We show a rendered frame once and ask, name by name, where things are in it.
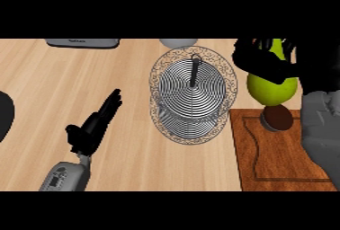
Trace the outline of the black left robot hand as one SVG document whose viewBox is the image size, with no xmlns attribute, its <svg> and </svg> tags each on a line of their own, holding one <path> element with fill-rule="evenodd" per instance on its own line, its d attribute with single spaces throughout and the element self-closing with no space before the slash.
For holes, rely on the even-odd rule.
<svg viewBox="0 0 340 230">
<path fill-rule="evenodd" d="M 97 151 L 106 128 L 122 104 L 120 92 L 120 89 L 112 91 L 99 110 L 90 114 L 81 127 L 68 125 L 65 128 L 72 152 L 80 155 L 90 156 Z"/>
</svg>

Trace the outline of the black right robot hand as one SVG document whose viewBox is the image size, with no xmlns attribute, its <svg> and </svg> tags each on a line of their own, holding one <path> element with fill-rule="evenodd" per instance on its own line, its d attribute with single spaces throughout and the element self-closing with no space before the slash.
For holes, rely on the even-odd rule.
<svg viewBox="0 0 340 230">
<path fill-rule="evenodd" d="M 282 40 L 281 60 L 267 45 L 269 39 L 238 39 L 232 53 L 235 66 L 250 74 L 282 84 L 297 77 L 303 95 L 340 90 L 340 39 L 287 38 Z"/>
</svg>

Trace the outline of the green pear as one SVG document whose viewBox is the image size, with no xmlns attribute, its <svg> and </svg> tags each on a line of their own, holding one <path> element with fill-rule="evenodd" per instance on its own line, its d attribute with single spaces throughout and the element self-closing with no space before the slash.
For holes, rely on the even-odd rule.
<svg viewBox="0 0 340 230">
<path fill-rule="evenodd" d="M 250 74 L 247 90 L 261 105 L 276 106 L 292 98 L 297 90 L 297 78 L 287 78 L 282 84 L 273 84 L 269 80 Z"/>
</svg>

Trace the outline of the brown wooden cutting board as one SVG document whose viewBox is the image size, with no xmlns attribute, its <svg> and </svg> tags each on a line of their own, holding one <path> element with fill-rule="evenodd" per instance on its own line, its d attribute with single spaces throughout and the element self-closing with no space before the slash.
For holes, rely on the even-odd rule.
<svg viewBox="0 0 340 230">
<path fill-rule="evenodd" d="M 267 131 L 260 109 L 232 109 L 229 121 L 242 191 L 335 191 L 300 146 L 300 111 L 287 131 Z"/>
</svg>

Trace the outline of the dark brown round disc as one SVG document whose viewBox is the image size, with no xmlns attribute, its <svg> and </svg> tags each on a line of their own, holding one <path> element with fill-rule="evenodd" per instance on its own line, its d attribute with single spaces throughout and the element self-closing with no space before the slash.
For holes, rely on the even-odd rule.
<svg viewBox="0 0 340 230">
<path fill-rule="evenodd" d="M 290 110 L 279 104 L 266 106 L 260 113 L 260 123 L 267 131 L 285 131 L 294 124 Z"/>
</svg>

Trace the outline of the dark grey rounded object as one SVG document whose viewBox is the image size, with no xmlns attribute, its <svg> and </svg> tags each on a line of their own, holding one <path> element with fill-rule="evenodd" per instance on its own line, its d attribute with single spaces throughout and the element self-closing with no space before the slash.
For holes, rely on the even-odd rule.
<svg viewBox="0 0 340 230">
<path fill-rule="evenodd" d="M 15 104 L 9 95 L 0 91 L 0 142 L 6 137 L 15 119 Z"/>
</svg>

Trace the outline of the grey flat appliance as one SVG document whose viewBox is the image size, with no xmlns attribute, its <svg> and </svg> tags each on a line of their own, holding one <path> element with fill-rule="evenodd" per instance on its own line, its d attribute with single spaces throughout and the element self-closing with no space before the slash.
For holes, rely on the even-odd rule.
<svg viewBox="0 0 340 230">
<path fill-rule="evenodd" d="M 118 39 L 46 39 L 46 44 L 59 48 L 114 49 L 120 45 Z"/>
</svg>

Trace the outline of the grey round bowl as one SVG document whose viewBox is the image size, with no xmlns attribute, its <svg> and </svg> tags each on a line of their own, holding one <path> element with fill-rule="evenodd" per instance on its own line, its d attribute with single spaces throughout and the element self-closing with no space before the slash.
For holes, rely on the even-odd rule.
<svg viewBox="0 0 340 230">
<path fill-rule="evenodd" d="M 196 39 L 159 39 L 162 45 L 170 49 L 192 46 L 196 43 L 196 41 Z"/>
</svg>

